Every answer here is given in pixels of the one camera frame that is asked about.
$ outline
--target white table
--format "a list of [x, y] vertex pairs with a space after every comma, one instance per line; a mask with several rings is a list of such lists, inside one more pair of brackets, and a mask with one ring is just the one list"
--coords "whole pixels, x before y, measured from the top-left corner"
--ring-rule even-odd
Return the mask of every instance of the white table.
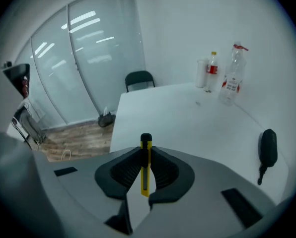
[[[258, 186], [258, 138], [265, 129], [237, 106], [223, 105], [217, 93], [192, 83], [163, 86], [122, 94], [110, 151], [139, 146], [140, 135], [150, 133], [153, 146], [217, 161]], [[278, 204], [287, 176], [279, 153], [258, 187]]]

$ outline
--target black slot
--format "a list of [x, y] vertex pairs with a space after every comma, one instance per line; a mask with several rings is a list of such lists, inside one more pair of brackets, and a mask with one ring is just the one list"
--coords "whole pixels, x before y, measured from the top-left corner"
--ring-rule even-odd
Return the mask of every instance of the black slot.
[[77, 171], [76, 168], [69, 167], [69, 168], [65, 168], [65, 169], [54, 170], [54, 173], [55, 173], [56, 176], [60, 177], [60, 176], [64, 176], [64, 175], [73, 173], [75, 171]]
[[230, 207], [236, 213], [245, 228], [248, 228], [258, 222], [262, 216], [252, 207], [241, 193], [235, 189], [228, 189], [221, 192], [223, 197], [229, 203]]

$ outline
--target chair backrest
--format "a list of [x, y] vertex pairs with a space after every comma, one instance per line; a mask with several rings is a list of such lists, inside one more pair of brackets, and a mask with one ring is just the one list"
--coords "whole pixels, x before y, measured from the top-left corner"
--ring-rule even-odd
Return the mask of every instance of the chair backrest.
[[151, 81], [152, 81], [153, 87], [155, 87], [152, 75], [146, 70], [131, 72], [125, 78], [125, 85], [126, 85], [127, 92], [128, 92], [129, 85], [143, 83], [143, 82], [151, 82]]

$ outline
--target wooden floor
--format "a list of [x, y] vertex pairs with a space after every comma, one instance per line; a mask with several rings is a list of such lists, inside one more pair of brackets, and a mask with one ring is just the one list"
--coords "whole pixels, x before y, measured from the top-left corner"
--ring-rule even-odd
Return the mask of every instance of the wooden floor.
[[[63, 152], [71, 150], [71, 160], [90, 158], [109, 153], [113, 133], [113, 124], [101, 128], [97, 122], [88, 122], [65, 128], [46, 131], [47, 138], [41, 145], [36, 145], [30, 138], [34, 150], [44, 152], [50, 162], [60, 161]], [[62, 161], [69, 160], [70, 152], [66, 151]]]

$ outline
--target red label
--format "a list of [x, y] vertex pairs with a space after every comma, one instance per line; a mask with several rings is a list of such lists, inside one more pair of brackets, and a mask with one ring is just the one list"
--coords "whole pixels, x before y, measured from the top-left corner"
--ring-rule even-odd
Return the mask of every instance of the red label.
[[207, 73], [217, 74], [217, 72], [218, 72], [218, 67], [217, 66], [208, 65]]

